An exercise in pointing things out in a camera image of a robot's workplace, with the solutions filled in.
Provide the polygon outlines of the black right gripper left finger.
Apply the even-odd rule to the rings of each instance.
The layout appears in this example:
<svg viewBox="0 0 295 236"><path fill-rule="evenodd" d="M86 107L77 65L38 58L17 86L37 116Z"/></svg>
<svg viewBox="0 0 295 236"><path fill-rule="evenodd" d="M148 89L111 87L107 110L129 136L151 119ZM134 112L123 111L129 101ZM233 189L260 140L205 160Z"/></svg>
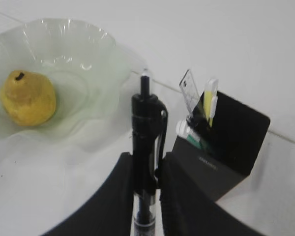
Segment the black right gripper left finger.
<svg viewBox="0 0 295 236"><path fill-rule="evenodd" d="M132 155L123 152L90 199L45 236L129 236L134 183Z"/></svg>

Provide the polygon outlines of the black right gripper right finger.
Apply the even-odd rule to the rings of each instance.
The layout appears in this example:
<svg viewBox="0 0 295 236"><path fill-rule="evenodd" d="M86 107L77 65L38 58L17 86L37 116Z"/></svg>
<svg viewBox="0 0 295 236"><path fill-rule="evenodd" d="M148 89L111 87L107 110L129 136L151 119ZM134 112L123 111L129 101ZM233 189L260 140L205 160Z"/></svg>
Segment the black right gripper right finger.
<svg viewBox="0 0 295 236"><path fill-rule="evenodd" d="M164 235L266 235L217 204L248 176L202 151L168 152L163 159L160 184Z"/></svg>

